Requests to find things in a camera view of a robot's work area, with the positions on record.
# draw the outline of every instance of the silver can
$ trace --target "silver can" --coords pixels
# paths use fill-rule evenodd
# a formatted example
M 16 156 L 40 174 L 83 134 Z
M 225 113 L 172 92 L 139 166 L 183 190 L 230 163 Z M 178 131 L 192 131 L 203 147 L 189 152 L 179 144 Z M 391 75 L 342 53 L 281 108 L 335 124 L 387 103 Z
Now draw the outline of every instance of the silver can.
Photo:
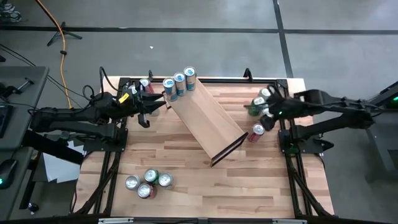
M 126 188 L 129 190 L 137 191 L 138 186 L 141 184 L 141 178 L 137 175 L 131 175 L 126 179 Z
M 159 176 L 159 185 L 165 189 L 173 188 L 173 176 L 171 174 L 161 174 Z
M 187 83 L 185 81 L 185 75 L 181 72 L 174 74 L 175 86 L 177 87 L 177 95 L 183 96 L 187 91 Z
M 142 86 L 145 88 L 145 92 L 150 94 L 155 93 L 154 88 L 152 87 L 152 83 L 149 81 L 149 79 L 141 78 L 139 82 L 141 82 Z
M 178 98 L 177 87 L 173 78 L 165 78 L 163 80 L 164 91 L 166 92 L 167 99 L 170 101 L 175 101 Z
M 141 184 L 137 190 L 138 196 L 143 199 L 153 199 L 156 197 L 157 189 L 151 184 Z
M 145 171 L 144 179 L 146 182 L 155 185 L 159 183 L 159 175 L 158 170 L 150 168 Z
M 265 101 L 271 96 L 270 91 L 267 88 L 262 88 L 258 94 L 258 96 L 263 97 Z
M 195 89 L 195 83 L 197 82 L 197 72 L 192 66 L 184 68 L 185 78 L 187 79 L 187 90 L 192 91 Z

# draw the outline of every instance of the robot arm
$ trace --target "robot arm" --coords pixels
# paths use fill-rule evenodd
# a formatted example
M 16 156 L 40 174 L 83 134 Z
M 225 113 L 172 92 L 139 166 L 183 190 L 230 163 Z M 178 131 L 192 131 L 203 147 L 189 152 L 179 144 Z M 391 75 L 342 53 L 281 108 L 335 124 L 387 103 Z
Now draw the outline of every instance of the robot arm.
M 345 97 L 330 96 L 321 90 L 307 90 L 295 93 L 293 97 L 283 97 L 278 89 L 272 85 L 268 87 L 271 96 L 267 99 L 269 112 L 273 116 L 264 115 L 260 122 L 266 130 L 270 131 L 279 119 L 294 119 L 313 116 L 325 111 L 342 113 L 340 117 L 333 118 L 310 126 L 295 126 L 294 139 L 308 139 L 316 134 L 340 128 L 366 129 L 374 123 L 371 109 L 377 106 L 366 101 L 351 100 Z
M 152 113 L 165 104 L 156 101 L 162 94 L 148 94 L 136 83 L 122 90 L 122 97 L 108 93 L 99 93 L 82 109 L 41 108 L 32 114 L 30 128 L 37 133 L 54 130 L 73 131 L 94 135 L 101 138 L 115 138 L 118 127 L 109 120 L 119 120 L 139 114 L 139 124 L 144 128 L 150 126 L 145 114 Z

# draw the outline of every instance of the green can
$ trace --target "green can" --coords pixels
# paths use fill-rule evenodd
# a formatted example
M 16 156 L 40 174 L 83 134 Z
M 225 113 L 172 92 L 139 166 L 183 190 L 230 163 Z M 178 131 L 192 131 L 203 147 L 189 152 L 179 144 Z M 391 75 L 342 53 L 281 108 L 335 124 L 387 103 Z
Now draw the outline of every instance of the green can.
M 255 97 L 251 101 L 251 107 L 248 109 L 248 113 L 250 116 L 258 116 L 260 111 L 262 110 L 262 106 L 266 103 L 265 99 L 261 96 Z
M 145 171 L 144 179 L 147 183 L 156 185 L 159 183 L 159 171 L 150 168 Z

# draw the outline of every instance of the concrete floor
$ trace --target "concrete floor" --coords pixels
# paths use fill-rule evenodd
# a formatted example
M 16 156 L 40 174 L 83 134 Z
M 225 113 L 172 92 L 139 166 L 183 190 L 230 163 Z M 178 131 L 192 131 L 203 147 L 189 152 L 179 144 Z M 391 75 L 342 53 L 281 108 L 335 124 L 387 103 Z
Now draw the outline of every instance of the concrete floor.
M 33 1 L 14 0 L 24 19 L 21 25 L 51 26 Z M 58 21 L 71 26 L 277 28 L 272 0 L 46 0 Z M 285 29 L 398 29 L 398 1 L 394 0 L 280 0 Z M 286 77 L 277 34 L 193 33 L 77 33 L 67 39 L 65 76 L 68 87 L 99 87 L 98 69 L 109 75 L 171 75 L 193 65 L 203 76 L 240 77 L 246 67 L 255 77 Z M 50 67 L 59 80 L 62 42 L 46 43 L 53 32 L 0 31 L 0 43 L 37 65 Z M 369 98 L 397 81 L 396 35 L 286 35 L 295 78 L 307 89 L 334 96 Z M 1 65 L 23 65 L 7 57 Z M 85 100 L 74 99 L 81 104 Z M 47 83 L 39 106 L 67 107 L 65 96 Z M 315 122 L 336 116 L 322 114 Z M 335 213 L 343 218 L 398 222 L 398 184 L 368 184 L 364 176 L 375 169 L 374 149 L 365 131 L 343 129 L 325 134 L 335 147 L 325 153 L 326 176 Z M 71 183 L 37 187 L 36 195 L 67 190 Z M 35 216 L 64 215 L 69 200 L 44 198 Z M 28 217 L 16 212 L 13 218 Z

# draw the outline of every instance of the wooden table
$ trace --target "wooden table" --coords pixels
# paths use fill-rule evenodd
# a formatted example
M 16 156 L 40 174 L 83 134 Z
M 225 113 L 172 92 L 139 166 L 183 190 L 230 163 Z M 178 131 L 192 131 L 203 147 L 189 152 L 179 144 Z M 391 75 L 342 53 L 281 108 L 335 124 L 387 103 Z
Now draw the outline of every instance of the wooden table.
M 114 86 L 120 77 L 111 77 Z M 305 89 L 303 79 L 288 79 L 290 93 Z M 105 91 L 116 95 L 104 82 Z M 161 83 L 153 83 L 156 92 Z M 265 84 L 209 84 L 211 94 L 243 131 L 250 131 L 258 118 L 248 115 L 248 104 Z M 150 128 L 144 129 L 137 118 L 129 118 L 127 147 L 122 153 L 114 193 L 112 216 L 129 217 L 233 217 L 233 218 L 293 218 L 287 168 L 277 141 L 277 125 L 265 133 L 259 142 L 244 141 L 216 166 L 209 167 L 209 157 L 181 122 L 173 109 L 160 109 L 158 117 L 147 117 Z M 296 119 L 297 124 L 312 124 L 312 118 Z M 78 210 L 98 185 L 103 152 L 94 152 L 83 163 L 77 185 Z M 308 188 L 324 208 L 333 213 L 325 171 L 319 158 L 304 154 L 303 164 Z M 143 176 L 154 167 L 170 172 L 175 178 L 172 190 L 159 189 L 152 200 L 140 199 L 126 189 L 127 176 Z M 103 203 L 106 203 L 107 190 Z M 301 190 L 300 208 L 304 211 Z

